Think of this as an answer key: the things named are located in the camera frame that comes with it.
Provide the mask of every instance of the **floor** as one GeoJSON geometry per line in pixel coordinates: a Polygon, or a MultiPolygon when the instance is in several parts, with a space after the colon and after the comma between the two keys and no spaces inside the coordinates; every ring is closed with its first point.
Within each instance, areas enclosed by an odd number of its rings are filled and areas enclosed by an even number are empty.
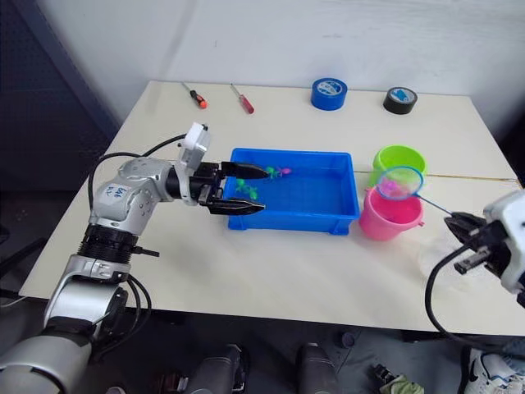
{"type": "MultiPolygon", "coordinates": [[[[3,194],[0,218],[11,237],[0,245],[0,257],[39,237],[49,237],[73,197],[72,193],[3,194]]],[[[21,262],[0,281],[0,287],[17,291],[37,256],[34,253],[21,262]]],[[[2,309],[0,354],[39,331],[44,307],[44,302],[24,300],[2,309]]],[[[154,382],[161,374],[191,374],[205,355],[232,342],[250,353],[249,394],[294,393],[294,359],[306,342],[318,342],[326,350],[344,394],[378,393],[370,374],[377,363],[406,374],[426,393],[454,393],[459,385],[459,348],[447,341],[407,343],[395,330],[156,311],[129,342],[101,364],[88,367],[75,394],[103,394],[115,383],[124,384],[129,393],[154,393],[154,382]],[[350,349],[337,345],[342,332],[354,335],[350,349]]]]}

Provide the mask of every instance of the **green cloth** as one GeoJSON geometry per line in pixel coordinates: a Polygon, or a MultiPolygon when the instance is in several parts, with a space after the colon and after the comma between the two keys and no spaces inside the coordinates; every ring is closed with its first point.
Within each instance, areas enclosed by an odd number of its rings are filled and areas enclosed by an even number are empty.
{"type": "Polygon", "coordinates": [[[424,394],[425,389],[416,383],[409,382],[404,375],[379,389],[381,394],[424,394]]]}

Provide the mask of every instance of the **red-handled screwdriver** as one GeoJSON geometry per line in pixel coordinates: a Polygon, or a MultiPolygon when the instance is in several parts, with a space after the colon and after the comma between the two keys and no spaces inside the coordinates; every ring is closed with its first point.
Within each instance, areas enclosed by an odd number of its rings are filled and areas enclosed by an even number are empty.
{"type": "Polygon", "coordinates": [[[181,82],[181,84],[186,88],[186,90],[189,91],[189,95],[197,103],[197,105],[199,105],[202,109],[205,109],[208,106],[208,103],[206,103],[206,100],[203,98],[203,96],[197,94],[195,90],[190,89],[184,82],[181,82]]]}
{"type": "Polygon", "coordinates": [[[240,101],[240,105],[243,106],[243,108],[246,110],[247,113],[253,113],[255,111],[255,109],[253,109],[253,105],[248,101],[246,96],[244,96],[243,94],[239,93],[239,90],[237,90],[237,88],[234,87],[233,84],[230,84],[230,86],[233,89],[233,91],[235,92],[235,94],[237,94],[237,97],[239,98],[239,101],[240,101]]]}

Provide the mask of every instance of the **white wall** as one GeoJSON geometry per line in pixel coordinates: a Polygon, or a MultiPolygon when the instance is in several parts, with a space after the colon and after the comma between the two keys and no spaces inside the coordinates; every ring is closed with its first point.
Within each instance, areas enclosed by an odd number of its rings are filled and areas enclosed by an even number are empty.
{"type": "Polygon", "coordinates": [[[121,121],[150,79],[469,94],[495,135],[525,102],[523,0],[39,4],[121,121]]]}

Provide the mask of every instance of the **white sneaker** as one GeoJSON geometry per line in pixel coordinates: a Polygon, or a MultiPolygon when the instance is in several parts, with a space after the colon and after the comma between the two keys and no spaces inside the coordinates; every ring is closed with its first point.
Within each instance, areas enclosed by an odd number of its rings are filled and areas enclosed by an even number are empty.
{"type": "Polygon", "coordinates": [[[499,355],[463,348],[458,394],[522,394],[522,387],[516,371],[499,355]]]}

